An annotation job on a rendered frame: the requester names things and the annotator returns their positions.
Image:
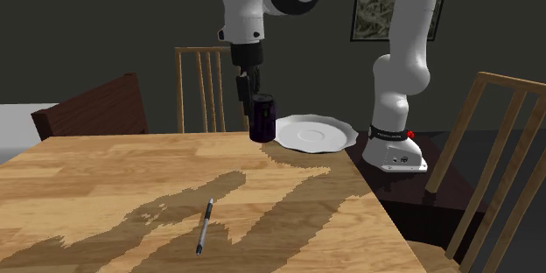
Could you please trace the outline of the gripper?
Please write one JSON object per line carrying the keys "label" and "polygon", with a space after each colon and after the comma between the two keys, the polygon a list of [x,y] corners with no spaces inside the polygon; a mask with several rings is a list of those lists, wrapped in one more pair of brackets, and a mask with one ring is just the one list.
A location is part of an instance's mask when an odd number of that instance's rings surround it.
{"label": "gripper", "polygon": [[238,99],[242,103],[244,115],[251,114],[253,95],[260,90],[260,65],[263,63],[263,44],[231,44],[232,64],[241,67],[236,77]]}

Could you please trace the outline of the dark purple can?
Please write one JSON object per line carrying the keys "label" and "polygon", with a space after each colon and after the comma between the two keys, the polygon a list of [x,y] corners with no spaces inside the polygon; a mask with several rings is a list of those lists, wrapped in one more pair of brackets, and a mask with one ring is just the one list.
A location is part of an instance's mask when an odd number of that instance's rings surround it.
{"label": "dark purple can", "polygon": [[252,96],[253,115],[249,120],[249,137],[257,143],[267,143],[276,137],[276,104],[271,94]]}

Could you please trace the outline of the light wooden slatted chair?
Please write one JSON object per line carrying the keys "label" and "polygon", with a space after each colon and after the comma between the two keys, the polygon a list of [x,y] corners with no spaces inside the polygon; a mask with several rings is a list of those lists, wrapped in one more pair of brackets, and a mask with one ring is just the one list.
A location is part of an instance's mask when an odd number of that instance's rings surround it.
{"label": "light wooden slatted chair", "polygon": [[[479,183],[462,215],[462,218],[455,229],[455,232],[447,246],[447,249],[433,246],[417,241],[409,241],[408,244],[417,260],[424,267],[426,273],[470,273],[470,270],[478,256],[482,245],[494,224],[495,218],[504,203],[505,198],[515,180],[515,177],[524,161],[531,144],[539,130],[544,117],[546,117],[546,83],[532,80],[523,80],[496,73],[479,72],[472,84],[471,90],[465,99],[458,119],[453,127],[448,140],[440,154],[425,190],[433,193],[438,190],[440,184],[447,172],[454,154],[459,147],[459,143],[464,135],[467,125],[470,122],[473,112],[476,109],[480,97],[488,84],[494,84],[514,90],[507,111],[501,123],[500,129],[494,140],[492,149],[485,163],[484,169],[479,179]],[[519,115],[526,94],[537,94],[538,98],[535,106],[528,118],[528,122],[521,133],[519,141],[514,148],[514,152],[503,172],[500,183],[498,184],[493,198],[488,205],[482,222],[472,238],[468,250],[463,257],[461,264],[456,264],[454,256],[464,239],[473,216],[477,212],[480,202],[483,200],[485,192],[489,187],[490,180],[494,174],[496,166],[500,160],[508,137],[515,124],[515,119]]]}
{"label": "light wooden slatted chair", "polygon": [[202,129],[208,132],[226,132],[226,117],[223,101],[222,64],[223,53],[229,46],[175,47],[177,132],[185,133],[185,104],[183,87],[183,55],[195,57]]}

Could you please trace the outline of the white scalloped plate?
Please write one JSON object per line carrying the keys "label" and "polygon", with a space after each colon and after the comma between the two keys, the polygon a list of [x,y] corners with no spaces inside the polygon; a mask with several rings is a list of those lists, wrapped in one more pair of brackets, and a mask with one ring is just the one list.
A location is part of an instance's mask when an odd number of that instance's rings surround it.
{"label": "white scalloped plate", "polygon": [[356,144],[359,133],[348,123],[323,115],[289,115],[276,119],[275,141],[305,153],[343,151]]}

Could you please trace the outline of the black and silver pen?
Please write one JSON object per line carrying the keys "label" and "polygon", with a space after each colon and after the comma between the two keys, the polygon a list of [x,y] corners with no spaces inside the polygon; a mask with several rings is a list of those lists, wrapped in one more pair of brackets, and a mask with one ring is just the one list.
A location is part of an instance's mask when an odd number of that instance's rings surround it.
{"label": "black and silver pen", "polygon": [[207,203],[205,215],[204,215],[204,218],[203,218],[202,227],[201,227],[200,234],[199,234],[199,240],[198,240],[198,244],[197,244],[197,247],[196,247],[196,255],[197,256],[201,255],[201,253],[203,251],[203,248],[204,248],[205,239],[206,239],[206,235],[207,235],[207,228],[208,228],[208,224],[209,224],[209,221],[210,221],[213,206],[214,206],[214,200],[210,199],[208,201],[208,203]]}

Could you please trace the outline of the dark brown wooden chair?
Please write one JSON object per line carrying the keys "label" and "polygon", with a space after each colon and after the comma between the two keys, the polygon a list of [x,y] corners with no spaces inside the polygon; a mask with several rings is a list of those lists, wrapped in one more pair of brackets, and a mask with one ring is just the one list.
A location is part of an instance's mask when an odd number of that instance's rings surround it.
{"label": "dark brown wooden chair", "polygon": [[126,73],[31,114],[41,140],[49,137],[138,135],[148,132],[138,78]]}

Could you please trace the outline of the wooden table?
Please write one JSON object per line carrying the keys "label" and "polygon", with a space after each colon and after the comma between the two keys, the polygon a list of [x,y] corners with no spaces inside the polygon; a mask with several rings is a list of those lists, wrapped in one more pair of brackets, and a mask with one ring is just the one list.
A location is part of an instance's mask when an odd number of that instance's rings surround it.
{"label": "wooden table", "polygon": [[53,137],[0,164],[0,273],[426,272],[345,152],[229,132]]}

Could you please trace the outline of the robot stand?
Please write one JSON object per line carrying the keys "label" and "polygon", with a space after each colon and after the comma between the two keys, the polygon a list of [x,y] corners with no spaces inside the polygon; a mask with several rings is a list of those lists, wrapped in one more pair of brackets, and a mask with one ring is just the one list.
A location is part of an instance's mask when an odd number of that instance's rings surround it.
{"label": "robot stand", "polygon": [[361,154],[367,141],[368,133],[361,130],[346,153],[404,239],[446,249],[473,196],[486,153],[463,140],[440,187],[432,193],[425,189],[429,172],[387,173],[365,162]]}

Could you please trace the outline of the framed wall picture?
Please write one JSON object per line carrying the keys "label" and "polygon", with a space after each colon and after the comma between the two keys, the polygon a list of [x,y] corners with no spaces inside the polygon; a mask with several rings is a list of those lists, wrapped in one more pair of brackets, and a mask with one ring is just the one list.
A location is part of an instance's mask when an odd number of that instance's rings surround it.
{"label": "framed wall picture", "polygon": [[[396,0],[355,0],[352,41],[387,41]],[[427,39],[434,41],[444,0],[435,0]]]}

